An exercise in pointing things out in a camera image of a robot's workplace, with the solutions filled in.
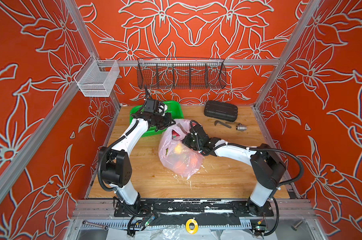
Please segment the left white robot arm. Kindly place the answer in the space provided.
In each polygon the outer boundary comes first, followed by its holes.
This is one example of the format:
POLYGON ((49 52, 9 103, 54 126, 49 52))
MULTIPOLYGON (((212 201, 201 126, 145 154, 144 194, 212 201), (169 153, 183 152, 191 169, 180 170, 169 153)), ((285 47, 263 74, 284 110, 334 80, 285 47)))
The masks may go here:
POLYGON ((97 177, 101 188, 107 192, 115 192, 124 204, 138 207, 139 193, 133 187, 133 173, 130 155, 139 139, 151 127, 157 131, 165 130, 176 124, 171 113, 152 114, 137 112, 134 119, 120 138, 103 147, 99 152, 97 177))

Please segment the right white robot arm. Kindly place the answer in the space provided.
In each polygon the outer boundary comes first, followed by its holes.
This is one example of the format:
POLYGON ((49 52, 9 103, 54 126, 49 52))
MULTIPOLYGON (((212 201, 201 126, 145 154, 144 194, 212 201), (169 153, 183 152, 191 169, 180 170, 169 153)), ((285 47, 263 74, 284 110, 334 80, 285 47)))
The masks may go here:
POLYGON ((257 179, 257 184, 247 200, 248 213, 252 216, 261 214, 266 202, 274 197, 275 192, 281 186, 300 180, 304 174, 302 161, 289 152, 272 148, 267 144, 248 147, 229 143, 220 138, 210 138, 204 131, 203 126, 194 120, 191 121, 190 132, 182 143, 204 157, 225 157, 252 167, 257 179), (299 166, 297 176, 283 182, 281 179, 287 167, 278 155, 279 153, 291 157, 299 166))

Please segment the pink plastic bag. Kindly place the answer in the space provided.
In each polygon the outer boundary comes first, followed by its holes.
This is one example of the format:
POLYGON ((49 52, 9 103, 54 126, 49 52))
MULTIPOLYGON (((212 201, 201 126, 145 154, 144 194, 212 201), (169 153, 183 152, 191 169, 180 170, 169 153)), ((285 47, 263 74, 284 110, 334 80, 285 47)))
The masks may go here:
POLYGON ((176 119, 175 122, 162 133, 158 155, 165 168, 189 179, 200 170, 204 157, 182 143, 190 133, 191 121, 176 119))

